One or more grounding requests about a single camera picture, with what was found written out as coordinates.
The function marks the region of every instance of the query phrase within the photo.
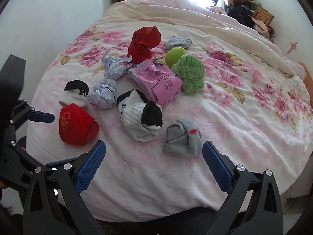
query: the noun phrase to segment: floral bedsheet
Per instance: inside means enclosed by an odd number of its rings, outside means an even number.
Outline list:
[[[157,26],[162,42],[152,49],[162,59],[162,45],[172,36],[192,40],[187,53],[206,68],[201,93],[179,94],[163,108],[163,128],[156,140],[134,141],[123,128],[117,107],[87,112],[99,124],[98,136],[84,147],[63,143],[58,135],[58,99],[76,75],[90,89],[103,79],[101,58],[125,57],[132,34]],[[234,164],[262,173],[271,169],[280,193],[301,174],[312,153],[313,111],[303,84],[305,72],[277,46],[236,20],[200,8],[187,0],[131,0],[111,6],[51,63],[32,105],[53,113],[52,124],[29,122],[27,149],[42,163],[87,152],[98,140],[106,157],[89,188],[81,193],[95,218],[147,221],[196,206],[219,209],[226,198],[203,157],[171,157],[162,153],[166,127],[187,118]],[[136,88],[123,76],[118,95]],[[248,206],[248,197],[242,210]]]

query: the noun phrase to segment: blue gripper pad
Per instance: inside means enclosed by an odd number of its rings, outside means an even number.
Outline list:
[[[233,177],[215,149],[208,142],[203,144],[202,155],[221,191],[231,194],[234,190]]]
[[[80,194],[81,191],[87,190],[105,157],[105,150],[105,144],[100,142],[77,172],[75,191],[78,194]]]

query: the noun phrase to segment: metal screw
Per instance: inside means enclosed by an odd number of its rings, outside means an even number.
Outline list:
[[[237,165],[237,170],[244,171],[246,168],[242,165]]]
[[[267,169],[267,170],[265,171],[265,173],[266,173],[268,176],[273,175],[273,172],[271,172],[269,169]]]
[[[41,168],[40,167],[37,167],[36,169],[35,169],[35,173],[39,173],[41,171]]]
[[[64,169],[70,169],[71,167],[72,167],[71,164],[64,164],[64,166],[63,166]]]

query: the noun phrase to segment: wooden cabinet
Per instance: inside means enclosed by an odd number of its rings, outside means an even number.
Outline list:
[[[258,6],[255,9],[254,14],[252,17],[256,20],[263,21],[266,26],[269,26],[269,24],[272,22],[274,16],[270,14],[268,11],[264,10],[260,6]]]

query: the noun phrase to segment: red embroidered patch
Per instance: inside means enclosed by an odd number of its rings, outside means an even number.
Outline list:
[[[189,131],[190,134],[194,134],[196,132],[197,132],[197,129],[192,129],[192,130]]]

